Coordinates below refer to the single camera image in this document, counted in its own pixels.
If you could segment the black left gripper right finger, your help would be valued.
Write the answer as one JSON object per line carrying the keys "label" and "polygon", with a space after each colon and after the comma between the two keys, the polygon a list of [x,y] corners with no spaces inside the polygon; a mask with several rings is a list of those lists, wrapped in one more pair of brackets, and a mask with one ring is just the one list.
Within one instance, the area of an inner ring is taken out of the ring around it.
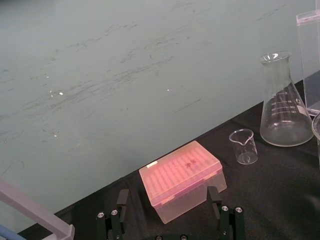
{"label": "black left gripper right finger", "polygon": [[206,191],[206,202],[212,209],[216,219],[216,233],[214,240],[246,240],[244,208],[234,208],[223,204],[218,189],[208,186]]}

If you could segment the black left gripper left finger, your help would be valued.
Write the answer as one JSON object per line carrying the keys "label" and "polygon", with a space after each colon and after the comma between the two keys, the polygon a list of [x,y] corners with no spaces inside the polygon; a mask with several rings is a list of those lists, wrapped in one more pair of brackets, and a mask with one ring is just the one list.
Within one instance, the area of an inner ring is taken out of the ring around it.
{"label": "black left gripper left finger", "polygon": [[109,212],[96,214],[97,240],[123,240],[125,218],[129,199],[129,189],[122,189],[117,198],[116,207]]}

